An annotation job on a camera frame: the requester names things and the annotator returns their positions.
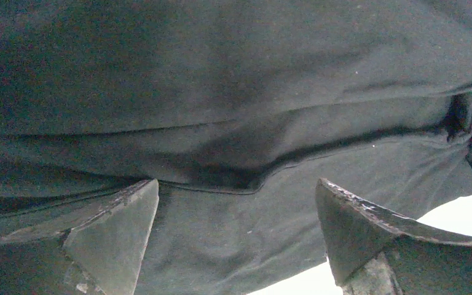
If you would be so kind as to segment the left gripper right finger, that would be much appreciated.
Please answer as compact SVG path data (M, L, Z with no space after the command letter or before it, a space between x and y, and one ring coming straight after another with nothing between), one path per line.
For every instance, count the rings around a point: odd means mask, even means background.
M422 224L327 179L315 199L344 294L472 294L472 236Z

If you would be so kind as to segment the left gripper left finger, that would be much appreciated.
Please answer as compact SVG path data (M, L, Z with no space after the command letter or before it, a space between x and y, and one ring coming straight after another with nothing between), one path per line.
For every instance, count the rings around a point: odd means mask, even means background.
M156 180L0 215L0 294L133 294Z

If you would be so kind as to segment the black t shirt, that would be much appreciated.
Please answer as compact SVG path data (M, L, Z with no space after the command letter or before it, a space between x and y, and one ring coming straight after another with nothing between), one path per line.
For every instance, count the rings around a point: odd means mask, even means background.
M81 293L16 230L143 180L135 294L325 262L327 178L412 218L472 195L472 1L0 1L0 294Z

